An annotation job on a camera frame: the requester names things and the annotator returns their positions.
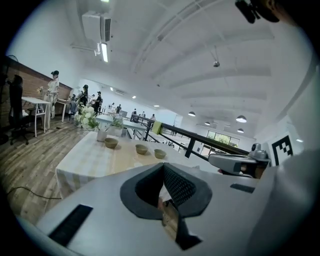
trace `white ceiling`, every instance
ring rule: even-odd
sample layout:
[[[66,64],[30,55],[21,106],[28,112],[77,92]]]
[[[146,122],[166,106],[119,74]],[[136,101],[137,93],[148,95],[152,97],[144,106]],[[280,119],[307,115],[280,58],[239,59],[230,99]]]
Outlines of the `white ceiling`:
[[[199,124],[221,120],[231,124],[228,132],[243,128],[244,136],[254,136],[273,91],[274,35],[267,21],[249,24],[235,0],[109,2],[73,0],[67,6],[73,45],[92,49],[96,43],[84,36],[82,14],[111,14],[110,62],[86,50],[81,54],[101,69],[121,66],[152,79],[175,96],[177,105],[190,106]],[[220,67],[213,67],[215,59]],[[237,123],[239,115],[248,122]]]

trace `black railing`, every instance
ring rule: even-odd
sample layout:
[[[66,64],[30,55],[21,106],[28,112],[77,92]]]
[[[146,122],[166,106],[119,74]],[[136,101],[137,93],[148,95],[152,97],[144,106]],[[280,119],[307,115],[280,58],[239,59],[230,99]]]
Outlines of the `black railing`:
[[[145,117],[142,117],[142,116],[139,116],[139,115],[136,115],[136,114],[132,114],[131,115],[131,118],[130,118],[130,121],[131,122],[134,122],[134,123],[140,123],[142,126],[145,126],[146,127],[146,132],[145,132],[145,137],[143,138],[144,141],[147,141],[148,139],[148,136],[149,135],[149,132],[150,132],[150,129],[152,129],[152,124],[155,122],[154,120],[151,120],[149,118],[145,118]],[[159,133],[159,135],[161,135],[162,137],[164,137],[166,140],[168,141],[171,141],[172,143],[175,143],[177,144],[178,146],[180,146],[181,148],[185,149],[186,152],[185,152],[185,156],[187,158],[190,157],[191,154],[194,154],[196,155],[197,157],[200,157],[204,160],[208,160],[207,157],[199,154],[198,152],[195,152],[193,151],[193,147],[195,145],[195,142],[201,142],[205,145],[208,145],[208,146],[211,146],[211,147],[214,147],[218,150],[221,150],[223,152],[226,152],[228,154],[232,154],[232,155],[248,155],[249,152],[245,151],[245,150],[242,150],[240,148],[237,148],[237,147],[233,147],[233,146],[230,146],[230,145],[227,145],[227,144],[224,144],[224,143],[221,143],[219,141],[215,141],[215,140],[212,140],[212,139],[209,139],[207,137],[203,137],[197,133],[194,133],[194,132],[191,132],[191,131],[188,131],[188,130],[184,130],[184,129],[181,129],[181,128],[178,128],[178,127],[175,127],[175,126],[172,126],[172,125],[169,125],[169,124],[166,124],[166,123],[162,123],[161,124],[161,128],[162,129],[167,129],[167,130],[170,130],[174,133],[177,133],[177,134],[180,134],[184,137],[188,137],[190,138],[190,141],[189,141],[189,145],[188,147],[186,146],[183,146],[181,145],[180,143],[174,141],[173,139],[167,137],[166,135],[164,135],[163,133]]]

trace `brick wall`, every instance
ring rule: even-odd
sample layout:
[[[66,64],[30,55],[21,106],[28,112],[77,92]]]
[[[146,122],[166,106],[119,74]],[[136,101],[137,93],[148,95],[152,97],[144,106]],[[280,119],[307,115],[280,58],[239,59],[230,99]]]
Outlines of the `brick wall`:
[[[34,98],[41,98],[41,95],[37,92],[37,89],[39,87],[43,87],[44,90],[48,88],[48,83],[52,80],[52,77],[45,76],[37,71],[34,71],[33,69],[24,66],[21,63],[15,62],[13,60],[10,60],[9,69],[7,72],[8,79],[10,81],[13,80],[14,75],[19,75],[23,79],[23,91],[22,96],[23,97],[34,97]],[[70,94],[70,91],[72,88],[69,86],[59,83],[59,89],[58,89],[58,98],[67,100]],[[10,111],[10,99],[9,99],[9,85],[5,85],[3,87],[2,92],[2,99],[1,101],[3,104],[1,104],[1,127],[7,127],[9,125],[9,111]],[[29,104],[28,102],[25,104],[25,101],[22,101],[22,107],[23,109],[29,109],[33,107],[33,104]],[[63,112],[63,105],[57,103],[55,105],[55,114],[59,115]]]

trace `black office chair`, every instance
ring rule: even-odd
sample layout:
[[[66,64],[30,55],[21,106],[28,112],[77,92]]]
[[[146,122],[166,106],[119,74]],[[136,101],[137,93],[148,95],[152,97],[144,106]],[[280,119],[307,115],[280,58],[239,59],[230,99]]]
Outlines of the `black office chair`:
[[[29,123],[29,116],[23,117],[22,114],[22,84],[23,79],[19,75],[15,75],[13,82],[8,82],[9,94],[10,94],[10,112],[9,112],[9,123],[13,127],[11,133],[10,145],[14,143],[14,140],[18,137],[23,137],[28,145],[29,141],[26,138],[26,134],[33,134],[31,131],[26,130],[26,124]]]

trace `woman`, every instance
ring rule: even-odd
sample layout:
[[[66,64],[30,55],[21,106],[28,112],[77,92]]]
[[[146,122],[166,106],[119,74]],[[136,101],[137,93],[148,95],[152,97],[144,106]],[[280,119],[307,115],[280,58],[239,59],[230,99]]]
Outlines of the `woman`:
[[[81,115],[81,108],[87,105],[88,102],[88,85],[85,84],[83,86],[83,91],[77,98],[78,100],[78,114]]]
[[[59,87],[59,71],[55,70],[51,72],[51,75],[53,80],[51,80],[48,83],[48,90],[44,94],[44,99],[43,99],[46,102],[50,102],[50,104],[46,110],[45,117],[43,115],[41,116],[42,124],[44,124],[44,118],[46,118],[45,120],[46,129],[49,129],[50,127],[50,117],[51,119],[55,117],[55,104],[57,103],[58,87]]]

